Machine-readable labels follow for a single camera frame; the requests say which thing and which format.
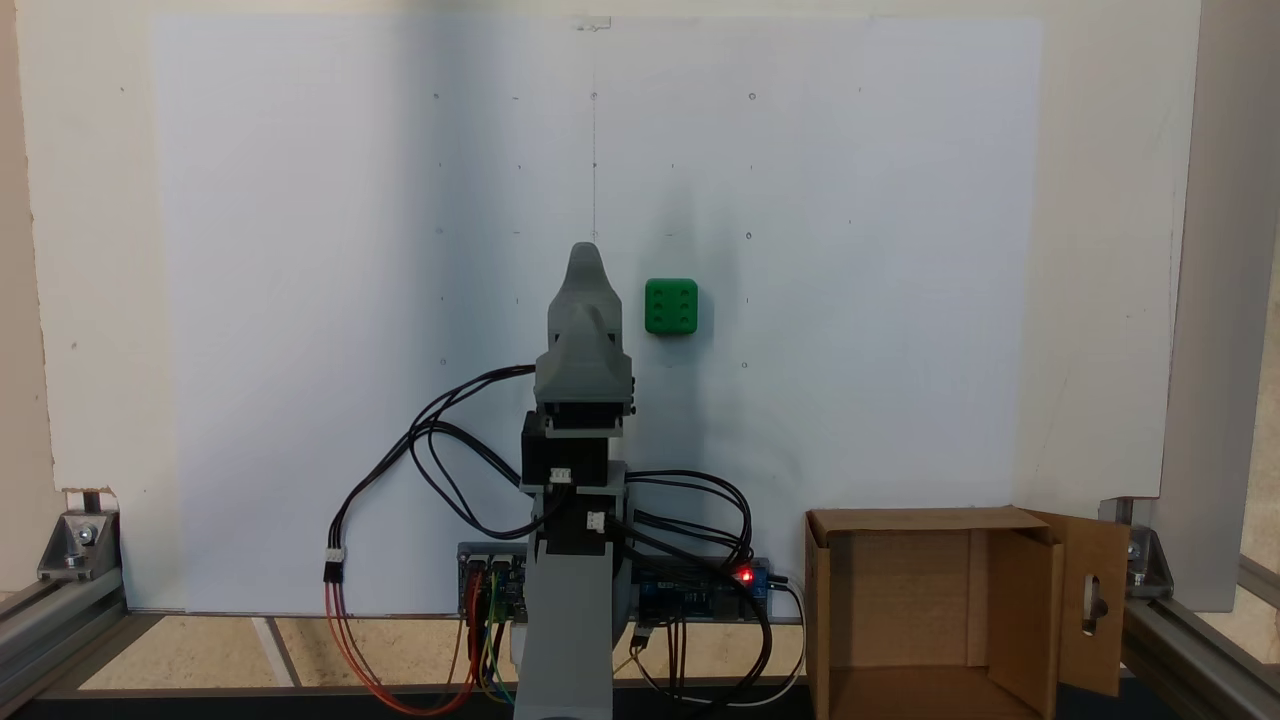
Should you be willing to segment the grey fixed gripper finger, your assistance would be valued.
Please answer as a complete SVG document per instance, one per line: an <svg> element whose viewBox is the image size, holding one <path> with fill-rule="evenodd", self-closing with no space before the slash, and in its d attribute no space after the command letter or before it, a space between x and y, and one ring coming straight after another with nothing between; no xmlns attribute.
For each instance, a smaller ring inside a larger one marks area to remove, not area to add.
<svg viewBox="0 0 1280 720"><path fill-rule="evenodd" d="M622 347L622 302L613 290L561 290L548 307L548 346L584 331Z"/></svg>

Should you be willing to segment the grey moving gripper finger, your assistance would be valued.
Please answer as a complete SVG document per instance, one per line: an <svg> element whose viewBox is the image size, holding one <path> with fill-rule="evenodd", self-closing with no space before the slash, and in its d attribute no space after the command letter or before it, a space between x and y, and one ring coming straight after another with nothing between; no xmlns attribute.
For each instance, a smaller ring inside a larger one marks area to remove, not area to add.
<svg viewBox="0 0 1280 720"><path fill-rule="evenodd" d="M577 242L570 250L566 268L567 292L603 292L608 277L599 247L594 242Z"/></svg>

